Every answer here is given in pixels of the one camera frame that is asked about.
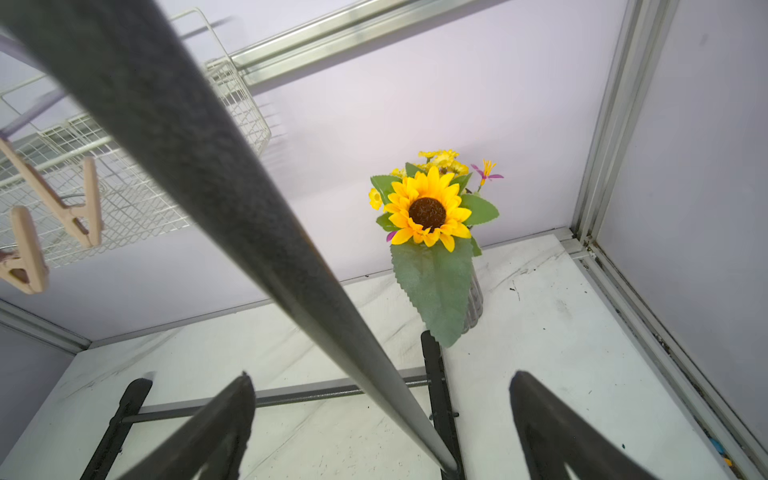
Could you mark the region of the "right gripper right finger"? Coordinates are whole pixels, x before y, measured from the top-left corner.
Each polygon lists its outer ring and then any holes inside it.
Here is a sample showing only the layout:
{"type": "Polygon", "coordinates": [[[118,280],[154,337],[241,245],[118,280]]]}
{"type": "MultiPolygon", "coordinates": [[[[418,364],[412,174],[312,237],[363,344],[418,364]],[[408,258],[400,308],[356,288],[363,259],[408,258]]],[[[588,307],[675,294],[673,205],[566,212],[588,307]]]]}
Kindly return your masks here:
{"type": "Polygon", "coordinates": [[[651,479],[536,377],[518,371],[510,403],[532,479],[651,479]]]}

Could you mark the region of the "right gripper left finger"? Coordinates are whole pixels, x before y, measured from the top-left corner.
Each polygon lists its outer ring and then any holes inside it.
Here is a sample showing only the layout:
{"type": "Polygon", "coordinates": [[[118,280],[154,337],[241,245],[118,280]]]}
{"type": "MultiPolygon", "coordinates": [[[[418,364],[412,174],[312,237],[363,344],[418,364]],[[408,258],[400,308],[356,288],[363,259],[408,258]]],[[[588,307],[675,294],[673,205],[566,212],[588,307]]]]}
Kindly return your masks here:
{"type": "Polygon", "coordinates": [[[122,477],[237,479],[255,411],[255,390],[243,373],[122,477]]]}

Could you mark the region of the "lilac clip hanger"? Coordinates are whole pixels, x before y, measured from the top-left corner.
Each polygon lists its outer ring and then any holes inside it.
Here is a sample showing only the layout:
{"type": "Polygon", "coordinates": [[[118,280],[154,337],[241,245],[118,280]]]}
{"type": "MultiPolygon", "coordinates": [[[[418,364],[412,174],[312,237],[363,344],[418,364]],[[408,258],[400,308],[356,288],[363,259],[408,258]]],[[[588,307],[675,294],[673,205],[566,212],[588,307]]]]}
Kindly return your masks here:
{"type": "Polygon", "coordinates": [[[51,269],[104,246],[106,130],[43,72],[1,92],[1,278],[39,294],[51,269]]]}

